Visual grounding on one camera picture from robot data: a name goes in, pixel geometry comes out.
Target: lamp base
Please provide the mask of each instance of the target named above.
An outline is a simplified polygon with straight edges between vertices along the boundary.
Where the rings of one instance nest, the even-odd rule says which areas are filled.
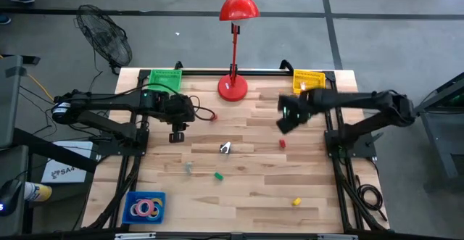
[[[217,92],[224,100],[228,102],[237,102],[245,97],[248,91],[248,84],[245,78],[237,75],[235,85],[231,84],[231,76],[223,76],[217,84]]]

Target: yellow basket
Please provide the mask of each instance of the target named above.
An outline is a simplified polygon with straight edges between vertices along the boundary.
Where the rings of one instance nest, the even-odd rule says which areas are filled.
[[[305,89],[325,88],[326,75],[324,73],[315,73],[309,70],[294,70],[293,73],[293,92],[300,94],[301,84],[304,83]]]

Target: gray floor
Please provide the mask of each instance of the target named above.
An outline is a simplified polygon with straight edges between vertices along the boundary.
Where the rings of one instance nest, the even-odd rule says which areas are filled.
[[[224,0],[37,0],[36,8],[218,11]],[[321,0],[255,0],[262,12],[323,12]],[[9,5],[6,0],[0,5]],[[462,14],[464,0],[331,0],[333,12]],[[96,71],[90,45],[75,28],[73,16],[12,15],[0,28],[0,52],[42,58],[31,68],[53,95],[87,90]],[[113,17],[126,29],[133,49],[131,67],[227,67],[231,62],[230,25],[215,17]],[[461,73],[464,21],[335,20],[343,67],[354,70],[361,91],[393,88],[415,103],[430,90]],[[324,19],[257,18],[239,36],[240,67],[276,68],[288,59],[296,68],[333,69]],[[117,78],[106,62],[94,91],[112,92]],[[40,92],[25,79],[24,86]],[[36,101],[44,109],[46,105]],[[17,125],[36,131],[43,114],[21,101]],[[408,128],[385,128],[376,142],[380,179],[391,227],[403,233],[464,238],[462,195],[426,194],[423,184],[439,170],[421,122]],[[82,136],[67,127],[50,140]],[[38,211],[36,231],[69,230],[74,220],[58,214],[82,197]]]

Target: wooden table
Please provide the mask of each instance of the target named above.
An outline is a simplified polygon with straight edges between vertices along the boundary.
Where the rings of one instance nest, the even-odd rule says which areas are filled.
[[[134,88],[140,69],[121,70],[116,92]],[[336,70],[339,91],[357,91],[351,70]],[[181,93],[196,95],[201,106],[214,110],[215,122],[189,123],[185,142],[169,144],[170,125],[149,118],[150,139],[138,175],[138,191],[167,194],[162,225],[132,225],[132,231],[341,233],[334,170],[326,155],[323,115],[314,116],[283,136],[276,126],[279,93],[291,93],[290,77],[246,77],[249,92],[240,102],[223,101],[217,93],[218,76],[183,76]],[[199,111],[208,117],[208,112]],[[364,118],[361,109],[343,109],[346,123]],[[128,122],[128,112],[110,118]],[[279,148],[284,138],[286,148]],[[232,143],[230,155],[219,146]],[[109,157],[98,166],[88,199],[83,226],[94,222],[115,193],[121,157]],[[192,176],[184,165],[193,162]],[[361,183],[380,189],[376,170],[366,160],[353,160]],[[214,173],[224,175],[218,181]],[[298,207],[292,201],[301,197]],[[347,206],[354,225],[352,203]],[[124,200],[121,201],[119,219]],[[383,226],[377,212],[374,217]]]

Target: electric fan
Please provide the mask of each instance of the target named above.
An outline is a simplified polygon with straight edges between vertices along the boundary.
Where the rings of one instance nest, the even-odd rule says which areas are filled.
[[[93,48],[109,62],[111,71],[129,65],[132,50],[125,31],[93,5],[81,5],[76,16],[78,26]]]

